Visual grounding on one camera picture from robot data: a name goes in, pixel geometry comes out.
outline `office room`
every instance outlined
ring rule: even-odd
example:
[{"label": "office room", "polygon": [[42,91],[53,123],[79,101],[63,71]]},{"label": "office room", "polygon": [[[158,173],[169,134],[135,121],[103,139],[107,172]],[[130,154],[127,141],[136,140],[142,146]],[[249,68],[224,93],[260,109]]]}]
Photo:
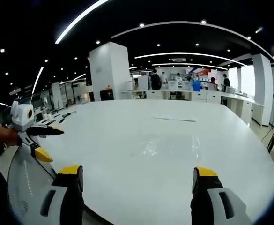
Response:
[{"label": "office room", "polygon": [[0,224],[274,224],[269,10],[0,0]]}]

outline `white table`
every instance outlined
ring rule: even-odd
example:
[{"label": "white table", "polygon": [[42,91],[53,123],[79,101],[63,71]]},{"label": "white table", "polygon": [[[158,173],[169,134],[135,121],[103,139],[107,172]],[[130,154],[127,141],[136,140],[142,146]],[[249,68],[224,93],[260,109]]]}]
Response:
[{"label": "white table", "polygon": [[[189,225],[193,168],[213,169],[255,220],[274,194],[274,164],[257,136],[223,105],[168,100],[92,102],[60,136],[40,138],[58,172],[82,165],[85,204],[116,225]],[[154,119],[153,116],[197,122]]]}]

